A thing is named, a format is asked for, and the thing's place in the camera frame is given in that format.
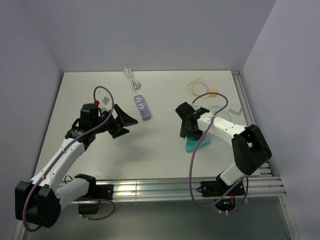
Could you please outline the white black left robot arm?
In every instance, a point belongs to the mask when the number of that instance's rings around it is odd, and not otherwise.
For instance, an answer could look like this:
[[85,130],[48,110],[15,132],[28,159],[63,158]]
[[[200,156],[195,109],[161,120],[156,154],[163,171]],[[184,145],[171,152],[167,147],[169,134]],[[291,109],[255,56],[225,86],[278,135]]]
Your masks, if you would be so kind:
[[117,104],[112,111],[102,111],[94,103],[84,104],[80,117],[66,133],[61,147],[30,181],[20,181],[15,187],[15,217],[21,220],[27,231],[29,223],[50,228],[58,220],[61,211],[77,199],[110,202],[113,185],[107,190],[97,187],[96,178],[83,173],[61,187],[60,183],[74,162],[89,148],[96,135],[108,132],[113,139],[129,133],[129,126],[138,121],[126,114]]

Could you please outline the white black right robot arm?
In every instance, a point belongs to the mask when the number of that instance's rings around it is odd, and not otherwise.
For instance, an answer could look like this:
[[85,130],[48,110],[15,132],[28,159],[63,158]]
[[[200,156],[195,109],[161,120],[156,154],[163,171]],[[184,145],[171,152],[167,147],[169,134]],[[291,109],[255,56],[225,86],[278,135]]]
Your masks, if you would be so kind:
[[257,125],[239,125],[218,117],[206,108],[194,109],[187,102],[180,104],[175,112],[182,120],[180,137],[195,141],[192,160],[207,134],[224,140],[232,147],[233,163],[216,178],[216,189],[222,195],[229,194],[236,181],[252,175],[272,157]]

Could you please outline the small white block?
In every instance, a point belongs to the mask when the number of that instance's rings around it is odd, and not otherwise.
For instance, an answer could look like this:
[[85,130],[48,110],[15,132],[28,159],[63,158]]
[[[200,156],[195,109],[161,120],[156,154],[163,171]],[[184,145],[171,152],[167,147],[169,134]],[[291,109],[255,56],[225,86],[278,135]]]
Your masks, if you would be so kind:
[[234,115],[239,115],[242,112],[242,106],[236,103],[232,103],[229,107],[228,107],[228,112],[230,112],[231,114]]

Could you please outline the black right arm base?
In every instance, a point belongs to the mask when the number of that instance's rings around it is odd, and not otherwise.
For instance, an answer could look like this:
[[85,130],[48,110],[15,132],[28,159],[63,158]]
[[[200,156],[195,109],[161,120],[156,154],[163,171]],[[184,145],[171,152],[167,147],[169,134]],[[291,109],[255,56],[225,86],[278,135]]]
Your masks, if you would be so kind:
[[249,187],[241,180],[237,185],[228,186],[216,180],[201,181],[197,192],[201,193],[202,197],[221,197],[225,192],[228,194],[220,200],[215,207],[219,211],[233,211],[237,207],[236,196],[243,196],[242,203],[246,200]]

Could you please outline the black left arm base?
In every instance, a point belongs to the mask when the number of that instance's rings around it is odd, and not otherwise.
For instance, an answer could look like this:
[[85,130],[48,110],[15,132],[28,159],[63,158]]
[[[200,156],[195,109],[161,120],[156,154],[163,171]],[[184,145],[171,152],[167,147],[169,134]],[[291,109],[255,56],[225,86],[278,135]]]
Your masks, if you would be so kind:
[[[95,187],[93,193],[91,193],[90,195],[81,196],[76,199],[76,201],[79,201],[79,202],[87,202],[87,201],[90,202],[91,201],[91,203],[79,203],[77,206],[78,213],[81,216],[83,216],[85,218],[89,218],[91,220],[104,219],[104,218],[111,216],[116,210],[116,205],[112,201],[113,192],[114,192],[114,185],[113,184],[101,184],[101,185],[99,184],[99,185],[97,185]],[[100,208],[102,206],[102,202],[107,202],[112,205],[111,212],[104,217],[102,217],[102,216],[96,217],[96,218],[89,217],[89,215],[96,215],[98,213],[98,211],[100,210]]]

